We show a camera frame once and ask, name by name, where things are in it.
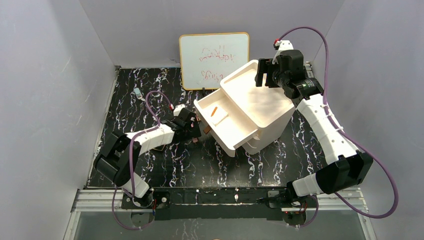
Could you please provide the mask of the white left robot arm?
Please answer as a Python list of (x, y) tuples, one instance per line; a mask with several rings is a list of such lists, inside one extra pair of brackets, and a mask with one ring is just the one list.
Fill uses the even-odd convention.
[(177, 144), (201, 136), (195, 112), (183, 104), (173, 111), (173, 118), (159, 125), (137, 132), (113, 132), (97, 154), (93, 167), (116, 187), (122, 188), (131, 198), (143, 198), (151, 189), (135, 173), (139, 156), (169, 144)]

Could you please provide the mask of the white top drawer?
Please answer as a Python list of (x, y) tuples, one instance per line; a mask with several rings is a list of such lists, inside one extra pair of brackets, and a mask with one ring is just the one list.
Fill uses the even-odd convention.
[[(195, 100), (193, 103), (202, 123), (205, 126), (211, 126), (209, 134), (230, 157), (234, 157), (236, 149), (252, 139), (259, 130), (256, 124), (222, 89)], [(217, 126), (213, 125), (211, 119), (211, 113), (215, 106), (222, 107), (228, 112), (228, 116)]]

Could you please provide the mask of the white square makeup palette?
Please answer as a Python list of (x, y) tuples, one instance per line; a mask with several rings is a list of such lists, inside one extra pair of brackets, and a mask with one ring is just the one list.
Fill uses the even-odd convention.
[(214, 126), (217, 126), (219, 123), (221, 123), (227, 116), (228, 116), (228, 112), (223, 109), (220, 106), (215, 106), (212, 110), (212, 113), (210, 115), (211, 120), (212, 120), (212, 124)]

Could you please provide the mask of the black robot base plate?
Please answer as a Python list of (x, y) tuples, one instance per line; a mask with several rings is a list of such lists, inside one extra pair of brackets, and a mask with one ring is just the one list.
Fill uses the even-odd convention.
[(156, 187), (143, 198), (121, 198), (123, 210), (151, 210), (157, 221), (265, 219), (295, 226), (305, 224), (316, 206), (310, 196), (289, 197), (285, 187)]

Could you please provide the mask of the pink rectangular makeup stick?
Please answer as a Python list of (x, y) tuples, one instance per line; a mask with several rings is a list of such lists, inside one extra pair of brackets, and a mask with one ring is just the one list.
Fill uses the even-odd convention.
[(197, 123), (191, 124), (190, 136), (192, 138), (193, 143), (197, 143), (199, 141), (198, 138), (201, 136), (201, 133), (199, 125)]

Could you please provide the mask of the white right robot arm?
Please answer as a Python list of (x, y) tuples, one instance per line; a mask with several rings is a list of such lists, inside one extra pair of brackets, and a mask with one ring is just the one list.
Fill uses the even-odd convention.
[(308, 195), (333, 194), (364, 181), (374, 160), (343, 136), (342, 127), (323, 103), (324, 88), (308, 74), (300, 50), (283, 50), (273, 59), (260, 58), (255, 85), (283, 89), (312, 128), (327, 163), (311, 175), (289, 181), (279, 197), (294, 202)]

